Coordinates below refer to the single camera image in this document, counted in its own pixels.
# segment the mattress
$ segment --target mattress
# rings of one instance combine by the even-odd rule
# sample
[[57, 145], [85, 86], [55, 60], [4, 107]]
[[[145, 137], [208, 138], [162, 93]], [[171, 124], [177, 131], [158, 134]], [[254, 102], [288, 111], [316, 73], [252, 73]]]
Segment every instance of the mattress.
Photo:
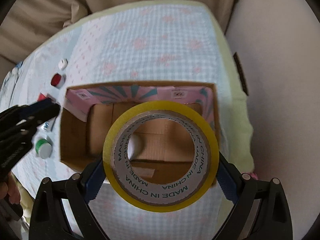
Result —
[[[66, 83], [50, 85], [62, 58], [69, 61]], [[122, 80], [184, 80], [217, 85], [222, 154], [241, 172], [253, 171], [252, 127], [228, 45], [208, 8], [185, 0], [141, 1], [117, 6], [81, 19], [42, 44], [6, 77], [0, 111], [31, 104], [39, 93], [63, 104], [68, 86]], [[52, 156], [43, 160], [31, 150], [13, 173], [35, 197], [41, 180], [69, 178], [74, 171], [60, 162], [60, 116], [52, 132], [39, 129], [34, 141], [49, 137]], [[64, 201], [71, 227], [80, 233]], [[124, 201], [109, 184], [89, 203], [111, 239], [212, 239], [232, 205], [219, 185], [191, 206], [153, 213]]]

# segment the metal pin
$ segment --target metal pin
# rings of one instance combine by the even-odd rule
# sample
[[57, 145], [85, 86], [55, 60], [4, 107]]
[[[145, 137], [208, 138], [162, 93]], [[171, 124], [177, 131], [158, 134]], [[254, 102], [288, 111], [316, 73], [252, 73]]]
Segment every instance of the metal pin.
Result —
[[272, 179], [272, 182], [273, 182], [274, 184], [280, 184], [280, 181], [279, 181], [279, 179], [277, 179], [277, 178], [273, 178], [273, 179]]
[[71, 176], [71, 178], [72, 178], [73, 180], [80, 179], [80, 174], [79, 174], [79, 173], [75, 173], [75, 174], [73, 174], [73, 175]]
[[242, 174], [242, 178], [245, 180], [249, 180], [249, 179], [251, 179], [251, 176], [248, 173], [244, 173], [244, 174]]
[[46, 184], [46, 183], [49, 182], [49, 180], [50, 180], [49, 178], [44, 178], [44, 179], [42, 180], [42, 183], [43, 183], [43, 184]]

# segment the packing tape roll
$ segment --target packing tape roll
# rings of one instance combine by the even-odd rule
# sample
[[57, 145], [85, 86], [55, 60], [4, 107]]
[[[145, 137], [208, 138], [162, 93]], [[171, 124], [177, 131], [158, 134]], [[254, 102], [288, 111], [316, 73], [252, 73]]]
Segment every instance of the packing tape roll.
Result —
[[[130, 135], [144, 122], [158, 118], [181, 124], [195, 145], [188, 172], [165, 185], [137, 176], [127, 156]], [[213, 183], [218, 164], [218, 143], [209, 124], [193, 109], [171, 101], [150, 101], [130, 108], [111, 126], [103, 146], [103, 166], [114, 190], [130, 204], [153, 212], [176, 211], [197, 201]]]

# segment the finger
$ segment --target finger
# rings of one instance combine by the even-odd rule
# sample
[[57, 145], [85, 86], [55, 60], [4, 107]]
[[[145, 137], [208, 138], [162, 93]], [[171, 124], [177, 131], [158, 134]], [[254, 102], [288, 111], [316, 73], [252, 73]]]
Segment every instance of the finger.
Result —
[[19, 204], [20, 203], [20, 192], [16, 187], [13, 194], [9, 196], [9, 201], [11, 204]]
[[11, 173], [8, 174], [8, 183], [7, 184], [8, 184], [8, 194], [10, 196], [14, 195], [17, 185], [16, 185], [16, 182], [14, 181]]
[[3, 199], [8, 193], [8, 186], [5, 182], [0, 183], [0, 199]]

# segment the wall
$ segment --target wall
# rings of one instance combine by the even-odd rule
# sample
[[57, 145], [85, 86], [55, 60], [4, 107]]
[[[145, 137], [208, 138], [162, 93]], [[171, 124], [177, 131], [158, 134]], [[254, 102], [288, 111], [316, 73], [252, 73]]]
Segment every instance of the wall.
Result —
[[15, 64], [0, 56], [0, 87], [7, 73], [14, 68]]
[[240, 0], [226, 36], [247, 78], [256, 171], [281, 180], [301, 239], [320, 212], [320, 24], [305, 0]]

